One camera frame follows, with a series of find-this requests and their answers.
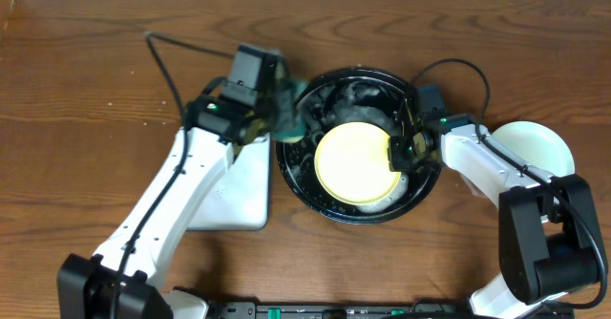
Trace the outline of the green yellow sponge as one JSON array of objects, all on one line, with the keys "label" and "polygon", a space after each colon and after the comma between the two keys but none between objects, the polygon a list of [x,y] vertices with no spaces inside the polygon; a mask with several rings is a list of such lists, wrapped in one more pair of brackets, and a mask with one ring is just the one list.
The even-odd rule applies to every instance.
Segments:
[{"label": "green yellow sponge", "polygon": [[306,89],[307,83],[293,78],[282,80],[274,93],[274,119],[270,128],[271,137],[280,143],[296,143],[306,134],[306,124],[297,104],[298,97]]}]

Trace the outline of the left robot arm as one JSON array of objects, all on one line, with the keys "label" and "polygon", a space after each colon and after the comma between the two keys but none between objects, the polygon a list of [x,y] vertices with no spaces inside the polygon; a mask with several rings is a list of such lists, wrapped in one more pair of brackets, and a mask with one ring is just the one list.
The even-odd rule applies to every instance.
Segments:
[{"label": "left robot arm", "polygon": [[57,275],[63,318],[203,318],[209,306],[164,287],[188,229],[263,227],[270,142],[305,134],[297,80],[264,85],[213,79],[181,108],[167,159],[136,206],[89,259],[70,255]]}]

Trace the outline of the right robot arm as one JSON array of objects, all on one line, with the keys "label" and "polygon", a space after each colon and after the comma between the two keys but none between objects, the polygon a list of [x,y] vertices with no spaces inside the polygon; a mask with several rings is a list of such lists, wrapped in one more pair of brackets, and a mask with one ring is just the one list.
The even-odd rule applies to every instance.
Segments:
[{"label": "right robot arm", "polygon": [[500,274],[469,298],[476,318],[528,318],[561,306],[590,285],[606,295],[608,262],[591,189],[580,176],[558,177],[511,152],[471,115],[423,122],[389,139],[390,169],[450,168],[497,208]]}]

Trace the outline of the green plate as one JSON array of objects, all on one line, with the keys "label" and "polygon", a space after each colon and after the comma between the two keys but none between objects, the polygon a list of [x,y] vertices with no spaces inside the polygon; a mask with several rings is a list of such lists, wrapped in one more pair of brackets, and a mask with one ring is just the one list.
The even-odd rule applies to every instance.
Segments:
[{"label": "green plate", "polygon": [[514,121],[496,129],[492,136],[535,167],[555,176],[575,173],[567,143],[550,128],[532,121]]}]

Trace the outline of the yellow plate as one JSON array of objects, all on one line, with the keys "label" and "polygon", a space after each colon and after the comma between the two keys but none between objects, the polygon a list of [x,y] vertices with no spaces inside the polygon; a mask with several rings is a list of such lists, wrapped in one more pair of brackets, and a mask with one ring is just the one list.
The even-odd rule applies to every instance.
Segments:
[{"label": "yellow plate", "polygon": [[356,206],[388,197],[401,180],[390,169],[390,135],[365,122],[343,123],[327,132],[314,155],[317,180],[334,199]]}]

